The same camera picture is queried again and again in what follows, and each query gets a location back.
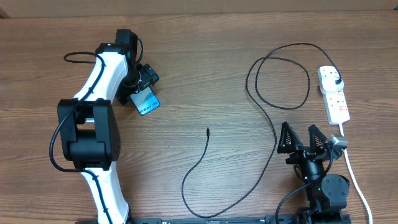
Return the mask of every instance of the wooden table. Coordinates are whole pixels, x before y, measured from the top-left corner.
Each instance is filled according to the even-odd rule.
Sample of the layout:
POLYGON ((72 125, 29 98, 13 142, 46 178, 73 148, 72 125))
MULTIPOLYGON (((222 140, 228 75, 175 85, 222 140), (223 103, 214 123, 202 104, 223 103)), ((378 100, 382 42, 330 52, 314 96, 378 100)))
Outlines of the wooden table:
MULTIPOLYGON (((95 219, 95 205, 80 174, 54 169, 48 145, 58 124, 57 103, 80 90, 92 65, 66 63, 64 54, 94 51, 113 42, 116 29, 132 29, 144 42, 144 63, 160 75, 153 88, 162 106, 147 116, 114 104, 121 133, 118 174, 135 217, 194 218, 181 198, 185 173, 188 203, 210 215, 243 196, 258 179, 274 144, 269 123, 244 89, 252 63, 294 42, 324 48, 341 70, 351 121, 345 124, 357 181, 376 223, 398 214, 398 14, 395 11, 115 16, 0 20, 0 223, 73 223, 95 219)), ((277 56, 297 60, 310 72, 307 103, 294 111, 261 103, 277 133, 284 121, 308 144, 307 127, 325 135, 330 126, 318 89, 317 69, 328 65, 315 48, 292 47, 277 56)), ((254 92, 254 76, 250 90, 254 92)), ((296 65, 269 61, 261 93, 278 105, 298 105, 307 84, 296 65)), ((60 141, 55 158, 64 167, 60 141)), ((260 217, 301 186, 286 154, 275 154, 257 189, 220 217, 260 217)), ((349 177, 343 158, 333 173, 349 177)), ((294 196, 281 213, 305 206, 294 196)), ((353 186, 345 213, 354 223, 367 215, 353 186)))

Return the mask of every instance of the white power strip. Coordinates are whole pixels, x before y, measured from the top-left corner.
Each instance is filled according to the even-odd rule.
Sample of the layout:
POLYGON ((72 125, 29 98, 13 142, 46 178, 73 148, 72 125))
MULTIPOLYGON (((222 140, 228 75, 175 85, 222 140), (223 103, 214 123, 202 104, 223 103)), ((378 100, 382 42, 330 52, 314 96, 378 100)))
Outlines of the white power strip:
MULTIPOLYGON (((342 81, 339 85, 335 83, 338 79, 336 68, 333 66, 322 66, 318 70, 319 87, 323 95, 323 101, 325 102, 326 114, 328 115, 329 124, 338 124, 340 128, 340 134, 344 136, 343 123, 350 119, 347 107, 347 101, 343 92, 344 82, 342 81)), ((344 151, 344 156, 347 163, 348 172, 353 180, 356 191, 361 197, 366 211, 369 216, 369 224, 373 224, 373 217, 371 209, 366 201, 361 189, 356 182, 354 172, 351 168, 351 164, 348 159, 347 149, 344 151)))

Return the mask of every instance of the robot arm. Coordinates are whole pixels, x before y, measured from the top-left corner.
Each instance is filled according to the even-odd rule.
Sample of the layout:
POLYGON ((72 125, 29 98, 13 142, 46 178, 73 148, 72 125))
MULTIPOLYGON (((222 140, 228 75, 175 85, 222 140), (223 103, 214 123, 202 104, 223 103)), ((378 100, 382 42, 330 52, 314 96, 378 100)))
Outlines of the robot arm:
POLYGON ((136 65, 137 40, 137 35, 130 30, 118 30, 115 44, 102 43, 96 49, 96 53, 104 60, 105 67, 93 92, 75 107, 100 74, 103 65, 99 58, 96 59, 87 82, 74 99, 61 100, 58 104, 60 123, 74 110, 73 115, 68 116, 60 128, 63 155, 66 160, 73 161, 76 169, 82 171, 90 186, 98 211, 98 220, 94 223, 129 222, 129 205, 122 195, 116 170, 120 135, 112 102, 116 97, 125 105, 130 95, 139 93, 159 80, 159 76, 148 64, 136 65), (85 122, 94 122, 95 129, 78 129, 77 125, 85 122))

